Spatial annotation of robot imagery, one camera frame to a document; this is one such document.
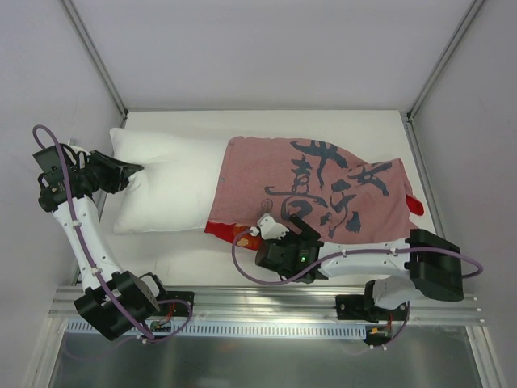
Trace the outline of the white pillow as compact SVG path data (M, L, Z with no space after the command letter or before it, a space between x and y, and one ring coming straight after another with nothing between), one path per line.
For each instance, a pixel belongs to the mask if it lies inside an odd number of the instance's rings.
M115 234L203 229L225 156L226 139L113 128L114 158L143 167L128 178Z

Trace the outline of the pink red patterned pillowcase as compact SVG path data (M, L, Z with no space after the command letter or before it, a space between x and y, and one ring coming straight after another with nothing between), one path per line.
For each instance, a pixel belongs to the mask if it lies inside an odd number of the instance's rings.
M289 228L296 215L325 243L366 244L408 237L424 206L399 158L366 162L325 141L234 137L204 231L231 243L265 214Z

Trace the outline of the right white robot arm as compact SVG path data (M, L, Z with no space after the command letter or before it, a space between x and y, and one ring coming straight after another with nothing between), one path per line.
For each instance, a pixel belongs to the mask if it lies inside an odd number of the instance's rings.
M312 284L341 276L365 276L361 294L336 299L340 320L370 323L403 321L417 297L439 302L464 298L460 250L426 230L412 229L407 238L374 244L323 242L321 235L298 217L296 230L262 216L251 235L262 242L255 263L281 280Z

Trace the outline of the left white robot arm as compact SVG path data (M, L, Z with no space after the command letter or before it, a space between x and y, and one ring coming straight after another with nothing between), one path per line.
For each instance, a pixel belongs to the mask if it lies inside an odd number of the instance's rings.
M99 222L94 193L123 191L142 166L121 162L98 151L76 152L65 144L33 155L42 172L39 205L65 231L82 277L84 294L75 300L78 314L108 340L135 328L154 338L145 321L169 305L159 285L149 287L117 263Z

